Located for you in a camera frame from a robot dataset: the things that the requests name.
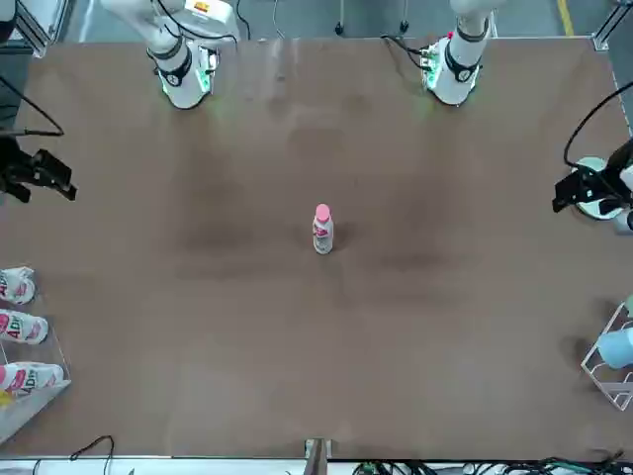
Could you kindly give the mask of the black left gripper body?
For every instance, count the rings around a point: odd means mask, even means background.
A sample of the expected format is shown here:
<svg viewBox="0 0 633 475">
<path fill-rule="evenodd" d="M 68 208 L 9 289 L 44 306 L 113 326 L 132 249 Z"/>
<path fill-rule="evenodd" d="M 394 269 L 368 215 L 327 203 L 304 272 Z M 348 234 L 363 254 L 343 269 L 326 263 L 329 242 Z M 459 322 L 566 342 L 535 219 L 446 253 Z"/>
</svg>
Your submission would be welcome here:
<svg viewBox="0 0 633 475">
<path fill-rule="evenodd" d="M 614 151 L 602 172 L 606 182 L 604 198 L 632 198 L 632 145 L 623 144 Z"/>
</svg>

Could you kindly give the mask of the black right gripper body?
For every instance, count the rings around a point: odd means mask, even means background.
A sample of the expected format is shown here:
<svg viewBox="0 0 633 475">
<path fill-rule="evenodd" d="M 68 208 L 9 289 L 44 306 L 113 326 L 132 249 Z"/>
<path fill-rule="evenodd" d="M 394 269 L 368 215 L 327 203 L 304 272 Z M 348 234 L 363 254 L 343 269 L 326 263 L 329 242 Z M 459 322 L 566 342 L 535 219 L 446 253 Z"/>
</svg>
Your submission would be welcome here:
<svg viewBox="0 0 633 475">
<path fill-rule="evenodd" d="M 15 138 L 8 136 L 1 137 L 1 177 L 24 177 L 26 183 L 33 183 L 32 160 L 35 152 L 23 151 Z"/>
</svg>

